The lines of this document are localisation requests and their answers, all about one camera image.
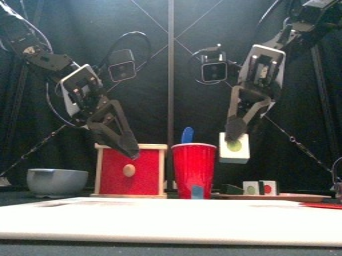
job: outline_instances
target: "gray bowl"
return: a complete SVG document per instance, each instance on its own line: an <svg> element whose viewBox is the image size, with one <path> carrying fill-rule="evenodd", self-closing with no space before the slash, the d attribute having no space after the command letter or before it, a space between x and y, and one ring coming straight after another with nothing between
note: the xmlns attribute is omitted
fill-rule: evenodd
<svg viewBox="0 0 342 256"><path fill-rule="evenodd" d="M70 197L80 193L88 172L65 169L28 169L26 185L36 197Z"/></svg>

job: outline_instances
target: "metal pole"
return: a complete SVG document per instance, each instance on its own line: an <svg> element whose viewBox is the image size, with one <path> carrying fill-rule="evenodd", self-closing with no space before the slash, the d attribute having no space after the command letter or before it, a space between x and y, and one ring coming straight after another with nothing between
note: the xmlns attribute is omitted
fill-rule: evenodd
<svg viewBox="0 0 342 256"><path fill-rule="evenodd" d="M322 56L320 56L318 45L315 45L311 48L311 56L312 56L312 62L314 62L320 105L322 105L322 111L323 111L323 117L324 117L330 153L331 153L332 161L335 161L335 159L339 157L339 150L338 150L338 144L336 144L336 133L334 129L334 121L332 121L334 119L332 119L332 114L330 110L330 100L328 100L328 92L326 88L326 79L324 79L323 67L322 67Z"/></svg>
<svg viewBox="0 0 342 256"><path fill-rule="evenodd" d="M175 21L175 3L168 0L168 111L167 111L167 190L173 187L173 165L172 165L172 152L171 146L173 145L173 21Z"/></svg>

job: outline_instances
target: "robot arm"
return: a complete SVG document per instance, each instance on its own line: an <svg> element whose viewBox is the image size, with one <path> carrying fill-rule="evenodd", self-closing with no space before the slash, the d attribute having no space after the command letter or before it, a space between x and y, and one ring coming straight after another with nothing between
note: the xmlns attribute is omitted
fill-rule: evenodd
<svg viewBox="0 0 342 256"><path fill-rule="evenodd" d="M139 157L139 147L116 100L107 98L101 80L88 64L81 67L66 55L53 54L34 26L0 1L0 40L29 69L60 85L72 126L91 130L101 145L125 156Z"/></svg>
<svg viewBox="0 0 342 256"><path fill-rule="evenodd" d="M232 87L225 123L225 141L247 132L251 119L262 117L282 90L284 59L310 49L331 29L340 28L340 0L310 0L292 10L278 35L254 45Z"/></svg>

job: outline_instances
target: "green object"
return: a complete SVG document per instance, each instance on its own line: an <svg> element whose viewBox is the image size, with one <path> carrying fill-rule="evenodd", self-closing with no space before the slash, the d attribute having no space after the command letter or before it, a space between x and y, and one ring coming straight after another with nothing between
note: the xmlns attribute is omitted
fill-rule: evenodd
<svg viewBox="0 0 342 256"><path fill-rule="evenodd" d="M237 152L241 149L241 143L239 140L227 141L227 148L232 152Z"/></svg>

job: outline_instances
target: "small box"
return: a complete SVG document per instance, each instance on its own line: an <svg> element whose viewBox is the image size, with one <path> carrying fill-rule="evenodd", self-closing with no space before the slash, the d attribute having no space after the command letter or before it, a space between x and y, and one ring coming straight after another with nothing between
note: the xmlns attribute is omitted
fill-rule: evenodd
<svg viewBox="0 0 342 256"><path fill-rule="evenodd" d="M97 167L92 196L165 198L164 158L167 145L139 144L135 160L115 149L95 145Z"/></svg>
<svg viewBox="0 0 342 256"><path fill-rule="evenodd" d="M248 134L243 134L236 141L224 140L224 132L219 133L219 162L246 164L250 159Z"/></svg>
<svg viewBox="0 0 342 256"><path fill-rule="evenodd" d="M244 195L264 195L262 181L243 181Z"/></svg>
<svg viewBox="0 0 342 256"><path fill-rule="evenodd" d="M263 182L264 195L276 196L279 195L279 186L275 180L260 180Z"/></svg>

